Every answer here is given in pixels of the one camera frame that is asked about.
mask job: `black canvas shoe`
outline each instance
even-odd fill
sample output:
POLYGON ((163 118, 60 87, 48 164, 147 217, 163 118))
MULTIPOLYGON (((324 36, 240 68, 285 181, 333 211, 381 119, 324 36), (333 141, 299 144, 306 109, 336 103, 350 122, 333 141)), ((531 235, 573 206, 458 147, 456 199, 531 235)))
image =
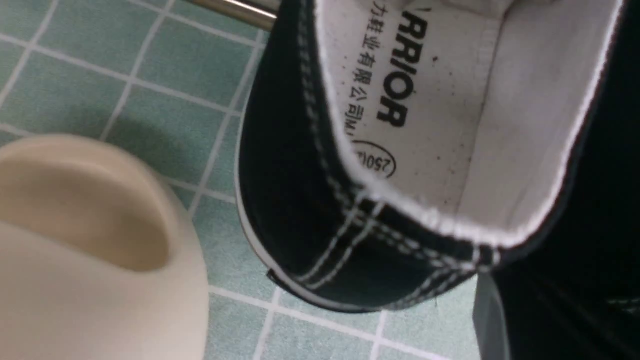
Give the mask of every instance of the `black canvas shoe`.
POLYGON ((270 276, 334 311, 402 309, 537 249, 625 3, 284 0, 236 176, 270 276))
POLYGON ((565 211, 540 249, 480 276, 484 359, 640 359, 640 2, 618 34, 565 211))

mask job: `contrast stitching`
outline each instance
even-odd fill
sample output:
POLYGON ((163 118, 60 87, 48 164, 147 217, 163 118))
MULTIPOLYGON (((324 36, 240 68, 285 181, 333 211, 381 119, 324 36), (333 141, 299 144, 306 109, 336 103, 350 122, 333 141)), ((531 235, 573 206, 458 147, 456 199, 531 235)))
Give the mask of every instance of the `contrast stitching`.
POLYGON ((387 306, 384 306, 383 308, 389 309, 389 310, 406 309, 407 307, 409 307, 408 304, 411 301, 413 301, 414 299, 418 298, 420 295, 423 294, 423 291, 426 291, 426 290, 433 291, 432 285, 434 284, 435 281, 449 274, 451 274, 451 269, 448 269, 448 268, 440 268, 434 271, 413 293, 405 296, 404 298, 396 302, 393 302, 387 306))
POLYGON ((431 291, 429 291, 428 293, 424 294, 421 297, 417 297, 416 299, 413 299, 409 302, 406 302, 403 304, 402 309, 406 309, 407 307, 412 307, 415 306, 417 304, 420 304, 421 302, 424 302, 425 300, 429 300, 435 296, 441 295, 443 292, 445 292, 446 290, 449 289, 449 287, 451 286, 451 284, 453 284, 454 282, 458 281, 458 279, 464 275, 468 275, 470 272, 455 272, 453 273, 450 278, 448 278, 446 281, 444 281, 442 284, 440 284, 440 286, 438 286, 435 289, 432 289, 431 291))
POLYGON ((356 201, 353 203, 353 207, 351 208, 351 210, 349 210, 349 212, 344 217, 344 223, 338 229, 338 233, 331 239, 331 242, 329 243, 329 247, 325 250, 323 255, 317 260, 316 264, 309 272, 297 278, 298 281, 303 283, 307 282, 309 279, 315 276, 315 274, 317 274, 318 271, 320 271, 320 269, 322 269, 324 264, 326 264, 327 260, 335 250, 335 247, 338 245, 338 241, 340 241, 340 238, 344 236, 344 234, 347 232, 347 230, 353 223, 356 215, 358 214, 358 207, 360 206, 360 204, 362 203, 366 195, 367 193, 365 191, 362 191, 360 194, 358 194, 358 196, 356 197, 356 201))
MULTIPOLYGON (((474 244, 474 250, 473 250, 473 254, 472 254, 472 264, 475 265, 475 267, 477 268, 477 264, 478 262, 480 262, 480 258, 481 258, 481 254, 480 254, 480 246, 477 244, 474 244)), ((471 272, 473 272, 473 269, 459 269, 461 270, 460 272, 455 272, 453 273, 450 278, 446 281, 444 281, 440 287, 438 287, 439 292, 443 291, 445 288, 444 286, 448 286, 450 284, 452 284, 454 281, 458 280, 458 278, 461 275, 467 275, 470 274, 471 272)), ((397 302, 389 305, 391 309, 400 309, 400 308, 406 308, 406 307, 410 307, 413 305, 416 305, 424 300, 429 299, 430 297, 434 296, 435 292, 429 291, 427 294, 425 294, 424 292, 428 290, 428 288, 431 286, 431 281, 432 281, 432 277, 433 274, 431 274, 431 276, 429 276, 424 283, 422 283, 422 285, 417 288, 411 295, 398 300, 397 302)))
POLYGON ((320 114, 315 109, 317 101, 315 98, 315 88, 312 81, 311 73, 311 54, 309 52, 308 30, 307 30, 307 1, 300 1, 300 21, 298 22, 298 45, 300 47, 300 70, 302 72, 302 87, 304 90, 304 98, 306 101, 307 116, 311 119, 311 132, 314 136, 314 145, 319 154, 320 166, 324 171, 327 183, 333 190, 334 198, 342 205, 343 209, 348 209, 351 201, 344 195, 342 186, 331 175, 329 164, 324 157, 324 148, 320 142, 320 134, 318 130, 318 122, 320 114))
POLYGON ((635 304, 640 304, 640 298, 625 299, 625 300, 612 299, 612 300, 607 300, 607 302, 610 304, 616 304, 616 305, 635 305, 635 304))
MULTIPOLYGON (((316 150, 318 151, 319 162, 324 171, 326 181, 333 190, 334 198, 336 199, 336 201, 338 201, 338 203, 340 203, 342 212, 350 213, 349 208, 351 205, 351 199, 345 194, 344 189, 340 185, 338 180, 336 180, 331 175, 329 165, 324 156, 324 148, 322 146, 322 143, 320 142, 320 135, 319 135, 319 128, 318 128, 320 115, 319 115, 319 112, 315 109, 315 107, 317 106, 317 100, 315 98, 316 91, 312 81, 312 71, 311 71, 311 64, 310 64, 311 55, 310 55, 309 43, 308 43, 307 23, 308 23, 307 1, 302 0, 300 2, 300 21, 298 23, 298 30, 299 30, 298 45, 300 47, 300 60, 301 60, 300 69, 302 73, 302 86, 304 90, 303 96, 305 98, 305 102, 307 105, 306 111, 309 119, 311 119, 310 128, 312 131, 312 135, 314 137, 314 145, 316 147, 316 150)), ((357 209, 358 212, 360 213, 358 206, 354 206, 353 209, 357 209)), ((397 248, 400 251, 400 253, 413 255, 418 259, 425 259, 424 256, 426 256, 426 258, 428 258, 429 260, 429 264, 438 268, 443 268, 446 266, 447 268, 455 268, 463 271, 469 271, 469 270, 479 271, 479 270, 489 269, 488 267, 485 267, 485 266, 478 267, 477 264, 474 268, 470 268, 473 263, 459 261, 450 256, 439 254, 431 249, 424 248, 417 241, 403 236, 400 232, 390 228, 385 224, 379 223, 375 218, 367 214, 365 214, 363 217, 366 219, 367 225, 370 225, 372 226, 373 229, 379 230, 382 232, 382 233, 379 233, 377 231, 374 231, 373 235, 375 235, 375 237, 397 248)), ((497 263, 499 263, 499 261, 500 261, 500 254, 499 252, 497 252, 497 249, 494 248, 492 266, 495 266, 497 263)))
MULTIPOLYGON (((446 266, 455 270, 476 271, 480 268, 490 268, 494 266, 478 265, 477 262, 461 261, 456 258, 452 258, 451 256, 441 254, 435 250, 421 246, 417 241, 403 236, 401 233, 391 229, 389 226, 381 224, 376 219, 369 218, 368 214, 366 213, 359 213, 358 215, 359 218, 364 218, 365 220, 371 221, 374 228, 377 228, 382 232, 373 234, 375 235, 375 237, 377 237, 377 239, 383 241, 391 247, 395 247, 400 253, 404 255, 412 256, 418 260, 428 260, 429 264, 433 267, 440 268, 446 266)), ((359 218, 355 220, 356 224, 361 221, 359 218)), ((479 262, 479 247, 477 247, 477 245, 474 246, 477 248, 476 256, 479 262)))
POLYGON ((351 244, 349 245, 349 247, 344 251, 344 254, 342 255, 342 259, 340 259, 340 261, 336 264, 335 268, 329 274, 324 276, 322 279, 320 279, 316 283, 309 285, 308 287, 310 289, 316 290, 335 278, 335 276, 340 272, 340 270, 342 270, 342 268, 349 261, 349 258, 353 253, 353 249, 355 249, 360 243, 362 243, 367 238, 369 233, 373 230, 374 219, 378 217, 378 215, 380 215, 384 207, 385 207, 385 204, 383 202, 379 202, 376 204, 375 208, 371 213, 371 217, 367 219, 360 234, 358 234, 358 236, 353 238, 353 241, 351 241, 351 244))

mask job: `tiled floor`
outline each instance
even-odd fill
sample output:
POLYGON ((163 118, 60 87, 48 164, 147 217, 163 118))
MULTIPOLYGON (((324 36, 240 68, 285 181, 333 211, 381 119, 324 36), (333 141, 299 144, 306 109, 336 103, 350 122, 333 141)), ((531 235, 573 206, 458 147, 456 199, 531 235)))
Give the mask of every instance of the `tiled floor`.
POLYGON ((0 146, 74 133, 166 177, 207 262, 207 359, 478 359, 474 282, 401 313, 339 315, 265 278, 237 218, 233 167, 267 39, 176 0, 1 1, 0 146))

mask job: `white grout line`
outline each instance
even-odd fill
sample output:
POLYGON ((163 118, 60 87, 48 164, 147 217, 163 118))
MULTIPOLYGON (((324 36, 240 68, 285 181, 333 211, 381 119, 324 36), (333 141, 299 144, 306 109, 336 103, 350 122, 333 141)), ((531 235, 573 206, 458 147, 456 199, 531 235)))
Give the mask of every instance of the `white grout line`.
MULTIPOLYGON (((161 12, 162 11, 162 9, 160 9, 160 8, 158 8, 156 6, 153 6, 153 5, 149 5, 147 3, 143 3, 140 0, 127 0, 127 1, 129 3, 131 3, 131 4, 135 4, 135 5, 141 6, 143 8, 149 9, 149 10, 151 10, 153 12, 161 12)), ((221 37, 221 38, 226 38, 227 40, 231 40, 233 42, 237 42, 238 44, 243 44, 243 45, 247 45, 247 46, 251 46, 251 47, 258 47, 260 49, 264 49, 265 48, 265 45, 262 42, 249 40, 247 38, 243 38, 243 37, 240 37, 240 36, 235 35, 235 34, 227 33, 226 31, 218 30, 216 28, 212 28, 210 26, 203 25, 203 24, 201 24, 199 22, 195 22, 193 20, 189 20, 189 19, 187 19, 187 18, 185 18, 183 16, 180 16, 180 15, 177 15, 177 14, 174 14, 174 13, 167 13, 166 16, 168 18, 170 18, 170 19, 176 20, 176 21, 181 22, 183 24, 186 24, 186 25, 189 25, 189 26, 194 27, 196 29, 202 30, 202 31, 204 31, 206 33, 209 33, 209 34, 212 34, 212 35, 216 35, 216 36, 221 37)))
POLYGON ((213 190, 209 190, 209 189, 205 189, 204 192, 202 193, 202 195, 206 195, 208 197, 212 197, 214 199, 218 199, 224 202, 228 202, 229 204, 235 204, 236 203, 236 197, 235 196, 229 196, 227 194, 224 193, 220 193, 220 192, 215 192, 213 190))
POLYGON ((382 311, 380 313, 380 320, 378 321, 378 327, 376 328, 376 339, 373 341, 369 360, 378 360, 378 355, 380 354, 380 340, 382 340, 382 338, 384 337, 385 325, 387 324, 387 315, 388 312, 386 311, 382 311))
POLYGON ((182 188, 182 189, 185 189, 185 190, 191 190, 192 192, 198 191, 198 187, 197 186, 189 184, 189 183, 185 183, 184 181, 176 180, 176 179, 173 179, 171 177, 166 177, 166 176, 163 176, 163 180, 167 184, 176 186, 178 188, 182 188))
POLYGON ((234 293, 233 291, 228 291, 222 288, 218 288, 216 286, 213 285, 209 285, 209 293, 210 294, 215 294, 218 296, 222 296, 222 297, 226 297, 228 299, 231 300, 235 300, 235 301, 240 301, 243 302, 245 304, 249 304, 249 305, 253 305, 255 307, 261 307, 263 309, 272 309, 273 305, 269 302, 263 301, 263 300, 258 300, 258 299, 254 299, 252 297, 246 296, 246 295, 241 295, 238 293, 234 293))
POLYGON ((40 24, 38 31, 36 31, 35 35, 33 35, 33 38, 31 39, 31 41, 29 41, 29 43, 26 44, 26 47, 24 49, 24 52, 22 53, 22 56, 20 57, 20 60, 18 61, 18 64, 13 69, 13 72, 11 73, 9 80, 4 85, 4 88, 2 89, 2 91, 0 91, 0 108, 2 108, 2 106, 4 105, 6 97, 9 95, 11 90, 13 90, 13 87, 15 86, 16 82, 18 82, 18 78, 20 78, 20 74, 22 73, 22 70, 24 70, 24 67, 27 65, 27 61, 31 56, 31 52, 33 51, 33 48, 37 45, 38 41, 40 41, 40 38, 42 37, 42 35, 44 35, 44 33, 47 31, 47 28, 51 23, 51 19, 53 18, 53 13, 56 11, 56 8, 58 7, 58 3, 59 3, 59 0, 51 1, 51 5, 47 10, 47 14, 42 20, 42 23, 40 24))
MULTIPOLYGON (((258 35, 256 36, 256 42, 261 42, 264 37, 264 32, 262 30, 258 30, 258 35)), ((251 51, 251 57, 244 68, 244 74, 240 79, 240 84, 236 88, 236 93, 231 99, 231 103, 229 104, 229 109, 233 110, 236 108, 238 102, 240 101, 240 96, 244 92, 244 88, 246 86, 250 86, 248 84, 249 77, 251 76, 251 72, 255 66, 257 66, 258 62, 259 49, 254 47, 251 51)), ((213 149, 211 149, 211 154, 209 155, 209 160, 207 161, 207 166, 205 167, 204 173, 202 174, 202 178, 200 180, 200 185, 198 192, 196 192, 193 201, 191 202, 191 206, 189 207, 189 215, 193 217, 196 210, 198 209, 198 205, 200 205, 200 199, 202 198, 202 194, 204 193, 205 188, 207 187, 207 182, 209 181, 209 177, 213 172, 213 166, 218 159, 218 151, 220 151, 220 147, 222 146, 222 142, 224 141, 225 133, 227 132, 227 128, 229 126, 229 122, 231 121, 232 114, 231 112, 227 113, 225 119, 222 121, 222 125, 218 130, 218 135, 216 136, 216 141, 213 143, 213 149)))
POLYGON ((9 133, 11 135, 15 135, 23 138, 27 138, 29 136, 35 135, 30 133, 29 131, 18 129, 17 127, 9 124, 0 124, 0 131, 4 131, 5 133, 9 133))
MULTIPOLYGON (((16 38, 13 37, 9 37, 8 35, 4 35, 4 34, 0 34, 0 41, 4 41, 4 42, 8 42, 11 44, 15 44, 15 45, 19 45, 19 46, 26 46, 27 43, 18 40, 16 38)), ((194 104, 198 104, 201 106, 204 106, 206 108, 210 108, 210 109, 214 109, 214 110, 218 110, 224 113, 230 113, 232 116, 234 117, 240 117, 242 116, 242 112, 241 111, 236 111, 233 109, 228 109, 222 105, 216 104, 215 102, 211 102, 211 101, 207 101, 205 99, 201 99, 199 97, 195 97, 189 94, 185 94, 184 92, 180 92, 171 88, 167 88, 165 86, 162 85, 157 85, 157 84, 153 84, 153 83, 149 83, 148 81, 144 81, 144 80, 140 80, 140 79, 131 79, 130 76, 126 75, 126 74, 121 74, 119 72, 115 72, 113 70, 109 70, 109 69, 105 69, 104 67, 100 67, 98 65, 94 65, 92 63, 88 63, 87 61, 84 60, 80 60, 80 59, 76 59, 73 58, 69 55, 63 54, 63 53, 59 53, 57 51, 54 51, 52 49, 48 49, 46 47, 42 47, 40 45, 35 45, 33 47, 33 50, 36 53, 41 53, 44 55, 47 55, 51 58, 60 60, 60 61, 64 61, 66 63, 70 63, 73 65, 76 65, 78 67, 87 69, 87 70, 91 70, 94 72, 97 72, 99 74, 105 75, 105 76, 109 76, 111 78, 115 78, 121 81, 132 81, 132 83, 134 85, 138 85, 140 87, 143 88, 147 88, 149 90, 153 90, 155 92, 159 92, 160 94, 165 94, 165 95, 169 95, 172 97, 177 97, 179 99, 188 101, 188 102, 192 102, 194 104)))
POLYGON ((14 37, 0 33, 0 41, 8 42, 9 44, 18 45, 22 47, 29 46, 29 42, 23 41, 14 37))
MULTIPOLYGON (((29 131, 25 131, 22 129, 19 129, 13 125, 9 125, 9 124, 0 124, 0 131, 4 132, 4 133, 8 133, 11 135, 15 135, 15 136, 19 136, 22 138, 27 138, 29 136, 35 136, 36 134, 34 133, 30 133, 29 131)), ((181 180, 177 180, 177 179, 173 179, 170 177, 166 177, 163 176, 163 180, 164 182, 166 182, 169 185, 173 185, 176 186, 178 188, 182 188, 185 190, 189 190, 192 192, 197 192, 199 187, 197 187, 196 185, 193 184, 189 184, 189 183, 185 183, 184 181, 181 180)), ((213 199, 218 199, 224 202, 228 202, 230 204, 235 204, 236 203, 236 198, 233 196, 229 196, 227 194, 224 193, 220 193, 220 192, 215 192, 213 190, 209 190, 209 189, 205 189, 203 195, 206 195, 208 197, 212 197, 213 199)))
POLYGON ((428 351, 423 351, 423 350, 419 350, 417 348, 414 347, 410 347, 408 345, 402 344, 402 343, 396 343, 395 341, 390 341, 387 339, 380 339, 380 345, 386 346, 386 347, 390 347, 390 348, 394 348, 398 351, 407 353, 407 354, 411 354, 415 357, 419 357, 421 359, 427 359, 427 360, 449 360, 448 358, 438 355, 438 354, 434 354, 432 352, 428 352, 428 351))
POLYGON ((209 285, 209 293, 214 294, 214 295, 218 295, 218 296, 222 296, 222 297, 226 297, 228 299, 232 299, 232 300, 236 300, 239 302, 242 302, 244 304, 249 304, 249 305, 253 305, 256 307, 260 307, 262 309, 266 309, 268 311, 273 310, 274 313, 278 313, 278 314, 282 314, 282 315, 287 315, 291 318, 295 318, 298 320, 302 320, 304 322, 308 322, 308 323, 312 323, 314 325, 317 326, 321 326, 324 328, 327 328, 329 330, 333 330, 333 331, 337 331, 337 332, 341 332, 343 334, 347 334, 350 336, 354 336, 356 338, 360 338, 366 341, 371 341, 374 344, 375 343, 379 343, 379 346, 384 346, 384 347, 389 347, 389 348, 393 348, 396 349, 400 352, 404 352, 406 354, 411 354, 413 356, 419 357, 421 359, 426 359, 426 360, 449 360, 448 358, 444 357, 444 356, 440 356, 438 354, 434 354, 431 352, 427 352, 427 351, 423 351, 414 347, 411 347, 409 345, 405 345, 402 343, 397 343, 395 341, 391 341, 388 339, 385 339, 382 334, 383 334, 383 329, 384 329, 384 324, 386 322, 386 315, 384 316, 383 319, 383 315, 381 314, 381 321, 378 324, 378 328, 376 329, 376 334, 370 334, 368 332, 365 331, 361 331, 361 330, 357 330, 357 329, 353 329, 351 327, 348 326, 344 326, 329 320, 325 320, 322 318, 318 318, 316 316, 312 316, 312 315, 308 315, 305 313, 302 313, 300 311, 297 310, 292 310, 292 309, 288 309, 286 307, 280 306, 280 305, 275 305, 272 302, 266 302, 263 300, 258 300, 246 295, 242 295, 242 294, 238 294, 238 293, 234 293, 233 291, 228 291, 222 288, 218 288, 215 286, 211 286, 209 285))
POLYGON ((188 102, 192 102, 194 104, 198 104, 201 106, 204 106, 206 108, 209 109, 214 109, 214 110, 218 110, 221 111, 223 113, 230 113, 233 116, 242 116, 242 113, 240 111, 235 111, 233 109, 229 109, 226 108, 222 105, 216 104, 215 102, 211 102, 211 101, 207 101, 205 99, 201 99, 199 97, 195 97, 189 94, 185 94, 184 92, 180 92, 177 90, 173 90, 170 88, 166 88, 162 85, 157 85, 157 84, 153 84, 153 83, 149 83, 148 81, 144 81, 144 80, 140 80, 140 79, 134 79, 133 80, 134 85, 138 85, 140 87, 143 88, 147 88, 149 90, 153 90, 155 92, 159 92, 161 94, 165 94, 165 95, 169 95, 169 96, 173 96, 173 97, 177 97, 178 99, 182 99, 188 102))
POLYGON ((282 296, 282 289, 276 288, 276 290, 273 292, 273 298, 271 299, 272 308, 267 312, 267 317, 264 319, 264 325, 262 326, 262 331, 260 332, 260 337, 258 338, 258 344, 255 346, 253 360, 260 360, 262 358, 262 354, 266 349, 267 339, 269 338, 269 333, 271 332, 271 328, 273 327, 273 318, 275 317, 274 310, 280 304, 280 296, 282 296))
POLYGON ((44 55, 47 55, 51 58, 60 60, 60 61, 64 61, 65 63, 69 63, 78 67, 81 67, 83 69, 87 69, 87 70, 91 70, 94 72, 97 72, 98 74, 102 74, 105 76, 109 76, 111 78, 115 78, 118 80, 122 80, 122 81, 127 81, 129 79, 129 77, 125 74, 121 74, 119 72, 113 71, 113 70, 109 70, 109 69, 105 69, 104 67, 100 67, 98 65, 94 65, 92 63, 88 63, 87 61, 84 60, 80 60, 80 59, 76 59, 76 58, 72 58, 69 55, 63 54, 63 53, 59 53, 55 50, 51 50, 48 49, 46 47, 42 47, 42 46, 36 46, 33 49, 35 52, 37 53, 41 53, 44 55))
POLYGON ((175 4, 175 0, 167 1, 166 5, 164 6, 164 9, 162 10, 162 12, 159 13, 153 25, 151 25, 151 28, 147 33, 147 37, 144 39, 144 41, 142 41, 140 52, 138 53, 138 56, 136 57, 136 61, 133 64, 133 69, 131 70, 131 74, 127 79, 127 84, 124 87, 124 91, 122 92, 120 99, 118 100, 118 104, 116 105, 116 108, 113 110, 113 113, 111 114, 111 116, 109 117, 109 120, 107 121, 107 125, 104 127, 102 134, 100 134, 100 139, 99 139, 100 141, 107 140, 107 137, 109 137, 109 134, 113 129, 113 126, 115 125, 116 121, 118 121, 118 117, 120 117, 120 114, 124 109, 124 106, 127 104, 127 100, 129 100, 129 95, 131 94, 131 88, 133 87, 133 81, 138 76, 138 72, 140 71, 142 62, 145 60, 145 55, 149 50, 149 46, 151 46, 151 42, 156 37, 158 30, 160 30, 160 26, 162 26, 162 23, 164 22, 164 19, 166 18, 169 11, 171 10, 171 7, 173 6, 173 4, 175 4))
MULTIPOLYGON (((197 187, 196 185, 192 185, 189 183, 185 183, 184 181, 180 181, 180 180, 176 180, 176 179, 172 179, 170 177, 164 177, 164 181, 166 181, 167 184, 169 185, 173 185, 185 190, 189 190, 192 192, 198 192, 199 187, 197 187)), ((236 203, 236 197, 234 196, 230 196, 224 193, 220 193, 220 192, 215 192, 213 190, 209 190, 209 189, 205 189, 204 190, 204 195, 208 196, 208 197, 212 197, 214 199, 218 199, 218 200, 222 200, 224 202, 228 202, 230 204, 235 204, 236 203)))
POLYGON ((369 334, 368 332, 365 332, 365 331, 362 331, 362 330, 357 330, 357 329, 354 329, 354 328, 351 328, 351 327, 348 327, 348 326, 345 326, 345 325, 341 325, 339 323, 335 323, 335 322, 332 322, 332 321, 329 321, 329 320, 325 320, 325 319, 322 319, 322 318, 317 318, 315 316, 302 313, 301 311, 298 311, 298 310, 287 309, 286 307, 278 307, 276 309, 276 312, 279 313, 279 314, 290 316, 290 317, 298 319, 298 320, 302 320, 304 322, 308 322, 308 323, 312 323, 314 325, 325 327, 325 328, 333 330, 333 331, 337 331, 337 332, 341 332, 343 334, 351 335, 351 336, 354 336, 356 338, 360 338, 360 339, 363 339, 363 340, 367 340, 367 341, 373 342, 376 339, 375 335, 369 334))

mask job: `beige ceramic object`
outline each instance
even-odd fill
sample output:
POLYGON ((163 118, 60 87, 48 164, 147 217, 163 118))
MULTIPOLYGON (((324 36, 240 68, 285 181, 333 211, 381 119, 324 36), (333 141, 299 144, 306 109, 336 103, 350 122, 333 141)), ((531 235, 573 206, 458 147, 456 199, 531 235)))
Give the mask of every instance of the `beige ceramic object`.
POLYGON ((0 149, 0 359, 201 360, 193 225, 142 162, 94 140, 0 149))

